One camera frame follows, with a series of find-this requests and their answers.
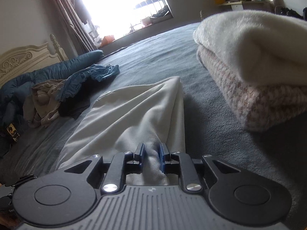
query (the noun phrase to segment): bedpost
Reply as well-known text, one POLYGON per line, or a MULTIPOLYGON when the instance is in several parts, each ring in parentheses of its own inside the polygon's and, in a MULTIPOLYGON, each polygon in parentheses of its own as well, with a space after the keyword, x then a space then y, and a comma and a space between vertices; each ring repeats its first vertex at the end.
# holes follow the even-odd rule
POLYGON ((50 40, 52 41, 54 49, 56 50, 56 53, 59 55, 60 59, 62 61, 68 60, 64 49, 60 47, 59 43, 56 40, 56 37, 53 34, 50 34, 50 40))

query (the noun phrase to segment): window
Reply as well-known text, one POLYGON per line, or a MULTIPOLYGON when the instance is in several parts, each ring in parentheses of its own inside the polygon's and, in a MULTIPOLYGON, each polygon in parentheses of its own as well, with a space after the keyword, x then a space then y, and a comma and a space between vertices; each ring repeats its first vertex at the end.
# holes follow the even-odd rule
POLYGON ((165 0, 83 0, 92 23, 103 38, 114 35, 118 39, 144 27, 142 19, 157 14, 167 5, 165 0))

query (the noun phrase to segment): white garment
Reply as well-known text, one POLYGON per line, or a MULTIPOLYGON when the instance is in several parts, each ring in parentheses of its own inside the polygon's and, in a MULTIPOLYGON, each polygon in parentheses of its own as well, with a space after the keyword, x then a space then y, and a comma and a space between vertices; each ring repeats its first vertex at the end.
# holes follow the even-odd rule
POLYGON ((307 85, 307 22, 261 11, 232 11, 203 20, 196 43, 249 85, 307 85))
POLYGON ((141 175, 128 175, 127 184, 167 185, 160 169, 159 143, 169 151, 185 152, 183 91, 179 77, 151 85, 136 85, 101 95, 68 139, 58 159, 63 168, 93 154, 110 161, 116 153, 146 146, 141 175))

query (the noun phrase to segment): carved headboard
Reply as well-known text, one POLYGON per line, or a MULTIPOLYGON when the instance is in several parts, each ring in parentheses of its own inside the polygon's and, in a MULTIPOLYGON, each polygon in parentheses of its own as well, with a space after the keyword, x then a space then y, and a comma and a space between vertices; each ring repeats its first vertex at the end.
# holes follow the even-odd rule
POLYGON ((50 35, 56 53, 47 49, 48 43, 41 46, 25 46, 11 49, 0 55, 0 87, 20 74, 50 66, 68 60, 53 34, 50 35))

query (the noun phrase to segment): gray fleece blanket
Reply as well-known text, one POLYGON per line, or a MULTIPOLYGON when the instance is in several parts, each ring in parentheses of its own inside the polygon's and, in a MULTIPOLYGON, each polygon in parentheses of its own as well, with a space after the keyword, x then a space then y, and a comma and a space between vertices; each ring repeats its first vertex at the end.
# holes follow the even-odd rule
MULTIPOLYGON (((215 155, 283 184, 293 199, 285 224, 291 229, 304 229, 307 226, 307 113, 264 133, 245 131, 209 72, 196 58, 197 44, 192 34, 197 26, 191 24, 148 38, 106 57, 101 64, 118 64, 121 72, 112 82, 93 86, 91 103, 107 90, 180 76, 187 153, 192 158, 215 155)), ((77 120, 59 118, 47 129, 41 127, 23 134, 0 160, 1 173, 43 175, 53 171, 65 142, 88 111, 77 120)))

